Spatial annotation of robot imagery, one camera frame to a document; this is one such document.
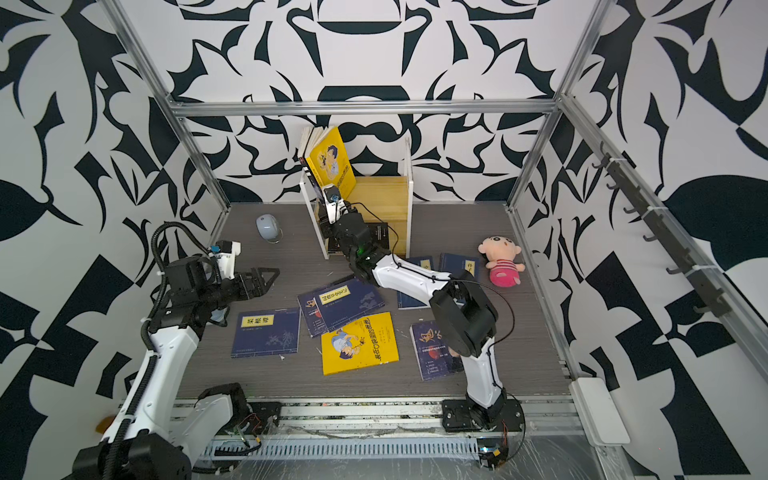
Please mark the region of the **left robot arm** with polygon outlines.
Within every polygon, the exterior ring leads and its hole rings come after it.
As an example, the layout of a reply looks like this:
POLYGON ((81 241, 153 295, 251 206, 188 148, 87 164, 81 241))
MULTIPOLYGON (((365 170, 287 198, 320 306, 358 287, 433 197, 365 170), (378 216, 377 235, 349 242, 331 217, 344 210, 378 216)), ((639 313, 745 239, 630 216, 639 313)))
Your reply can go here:
POLYGON ((149 241, 161 283, 141 321, 146 354, 138 376, 99 444, 77 454, 75 479, 189 479, 212 439, 238 427, 252 412, 242 386, 227 383, 204 390, 181 425, 171 425, 184 373, 206 327, 215 324, 215 313, 265 295, 280 271, 236 271, 241 246, 233 241, 210 246, 196 241, 199 254, 166 262, 159 239, 171 228, 191 233, 183 223, 171 221, 149 241))

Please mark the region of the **navy book yellow label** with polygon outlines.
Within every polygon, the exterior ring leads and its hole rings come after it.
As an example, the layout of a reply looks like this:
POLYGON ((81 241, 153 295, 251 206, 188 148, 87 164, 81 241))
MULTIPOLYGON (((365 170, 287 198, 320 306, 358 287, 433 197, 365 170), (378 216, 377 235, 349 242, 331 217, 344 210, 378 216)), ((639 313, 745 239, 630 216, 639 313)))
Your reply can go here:
POLYGON ((385 306, 378 288, 358 279, 320 289, 315 300, 322 317, 323 333, 340 329, 385 306))

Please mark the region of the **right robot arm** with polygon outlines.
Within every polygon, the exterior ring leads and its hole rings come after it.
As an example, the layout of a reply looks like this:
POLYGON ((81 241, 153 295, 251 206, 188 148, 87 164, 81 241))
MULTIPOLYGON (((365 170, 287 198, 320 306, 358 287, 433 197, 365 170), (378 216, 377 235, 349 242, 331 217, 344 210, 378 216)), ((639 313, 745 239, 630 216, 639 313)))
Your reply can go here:
POLYGON ((354 203, 332 202, 325 213, 328 226, 324 231, 338 242, 353 271, 348 279, 428 304, 446 346, 461 358, 467 377, 466 398, 442 403, 443 428, 448 432, 525 432, 522 406, 508 398, 497 373, 498 313, 484 286, 467 271, 435 272, 380 247, 354 203))

